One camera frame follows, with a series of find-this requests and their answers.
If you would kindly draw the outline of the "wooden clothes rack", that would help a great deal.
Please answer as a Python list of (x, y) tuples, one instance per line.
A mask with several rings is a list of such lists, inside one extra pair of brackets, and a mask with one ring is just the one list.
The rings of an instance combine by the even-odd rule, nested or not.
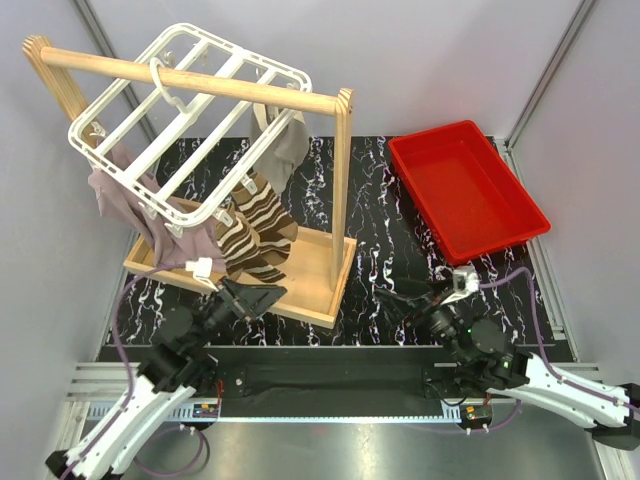
[[(23, 43), (23, 50), (45, 86), (70, 118), (71, 124), (114, 81), (111, 76), (70, 68), (72, 54), (90, 54), (55, 48), (45, 37), (35, 35), (27, 37)], [(150, 84), (131, 82), (85, 129), (83, 139), (92, 146), (98, 145), (107, 133), (141, 104), (152, 89)], [(183, 162), (196, 152), (212, 128), (231, 111), (235, 104), (232, 98), (222, 97), (215, 100), (205, 110), (199, 121), (169, 146), (160, 159), (143, 175), (143, 185), (158, 190), (178, 171)], [(272, 313), (329, 328), (335, 323), (356, 247), (355, 240), (345, 234), (352, 93), (348, 89), (341, 90), (335, 96), (314, 93), (313, 97), (306, 100), (304, 104), (308, 108), (306, 113), (327, 115), (335, 120), (337, 137), (334, 147), (334, 204), (331, 228), (328, 232), (322, 232), (298, 224), (298, 237), (292, 245), (289, 258), (275, 266), (286, 275), (283, 280), (276, 283), (263, 283), (247, 274), (241, 274), (236, 281), (249, 285), (285, 287), (287, 293), (271, 307)], [(118, 167), (131, 164), (173, 117), (172, 108), (163, 101), (158, 102), (107, 153), (107, 159), (114, 161)], [(212, 191), (203, 200), (195, 202), (178, 197), (177, 190), (170, 197), (169, 202), (184, 213), (194, 212), (213, 193)], [(221, 205), (222, 212), (228, 216), (239, 214), (244, 218), (235, 206), (231, 193)], [(190, 275), (185, 273), (185, 263), (155, 266), (151, 247), (141, 235), (137, 232), (136, 234), (137, 241), (124, 262), (127, 270), (132, 273), (147, 274), (155, 280), (176, 287), (209, 293), (196, 290), (189, 285)]]

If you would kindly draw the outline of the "brown striped sock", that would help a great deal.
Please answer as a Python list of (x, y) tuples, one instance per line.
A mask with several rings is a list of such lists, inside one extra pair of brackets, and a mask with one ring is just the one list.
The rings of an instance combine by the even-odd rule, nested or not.
[(258, 247), (263, 258), (277, 266), (290, 256), (293, 243), (298, 237), (298, 223), (284, 208), (280, 196), (259, 173), (249, 175), (255, 188), (238, 184), (231, 193), (239, 212), (258, 234)]
[(276, 283), (286, 275), (267, 262), (260, 253), (257, 232), (239, 214), (229, 214), (231, 223), (214, 218), (218, 247), (225, 263), (226, 274), (236, 280), (247, 274), (263, 283)]

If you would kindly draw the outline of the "grey cream sock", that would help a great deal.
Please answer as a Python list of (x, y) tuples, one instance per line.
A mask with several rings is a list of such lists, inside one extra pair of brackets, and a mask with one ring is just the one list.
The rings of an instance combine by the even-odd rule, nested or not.
[[(254, 103), (250, 142), (254, 143), (279, 114), (278, 107)], [(253, 170), (263, 176), (277, 194), (281, 194), (294, 171), (306, 158), (309, 147), (310, 135), (304, 116), (301, 111), (297, 111), (253, 165)]]

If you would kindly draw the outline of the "white plastic clip hanger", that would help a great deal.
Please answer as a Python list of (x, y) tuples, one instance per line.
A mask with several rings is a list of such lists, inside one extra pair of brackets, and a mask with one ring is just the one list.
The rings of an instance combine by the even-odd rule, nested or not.
[[(211, 217), (226, 224), (231, 222), (221, 210), (222, 203), (236, 185), (252, 185), (249, 170), (294, 114), (307, 111), (304, 103), (314, 95), (307, 73), (189, 23), (168, 27), (133, 62), (80, 54), (70, 57), (70, 68), (114, 79), (72, 122), (68, 132), (70, 145), (84, 155), (93, 169), (106, 172), (135, 194), (150, 217), (162, 215), (167, 228), (177, 237), (184, 228), (195, 227)], [(153, 89), (98, 145), (90, 145), (82, 137), (85, 129), (131, 82), (147, 83)], [(143, 175), (222, 97), (232, 98), (236, 104), (212, 128), (196, 152), (158, 190), (144, 186)], [(174, 117), (149, 146), (125, 167), (107, 159), (107, 153), (160, 101), (172, 108)], [(172, 206), (169, 199), (177, 188), (254, 103), (276, 106), (280, 114), (194, 212), (184, 213)]]

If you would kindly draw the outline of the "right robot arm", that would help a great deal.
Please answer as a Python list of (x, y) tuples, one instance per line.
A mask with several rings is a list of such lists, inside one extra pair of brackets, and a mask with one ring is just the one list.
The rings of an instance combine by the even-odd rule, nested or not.
[(458, 302), (485, 286), (465, 268), (448, 281), (407, 286), (405, 293), (379, 288), (376, 294), (392, 319), (425, 327), (452, 357), (454, 367), (425, 373), (441, 398), (502, 395), (562, 416), (605, 446), (638, 449), (638, 385), (611, 386), (554, 367), (545, 351), (517, 347), (489, 318), (464, 314)]

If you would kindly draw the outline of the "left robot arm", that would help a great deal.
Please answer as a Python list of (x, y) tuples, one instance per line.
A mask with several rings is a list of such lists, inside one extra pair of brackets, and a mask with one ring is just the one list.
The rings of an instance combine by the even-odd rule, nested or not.
[(127, 388), (76, 446), (45, 464), (58, 479), (119, 479), (158, 427), (180, 404), (220, 392), (218, 361), (206, 352), (221, 329), (266, 313), (287, 293), (277, 285), (247, 285), (226, 277), (200, 310), (170, 310), (156, 343), (136, 369), (120, 350)]

